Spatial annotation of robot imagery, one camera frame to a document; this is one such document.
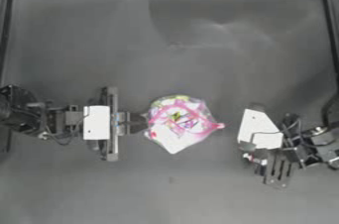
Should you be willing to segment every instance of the plastic bag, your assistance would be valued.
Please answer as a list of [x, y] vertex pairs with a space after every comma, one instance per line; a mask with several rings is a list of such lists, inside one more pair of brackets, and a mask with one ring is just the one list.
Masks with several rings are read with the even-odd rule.
[[224, 127], [216, 123], [204, 101], [173, 95], [151, 104], [145, 137], [176, 154]]

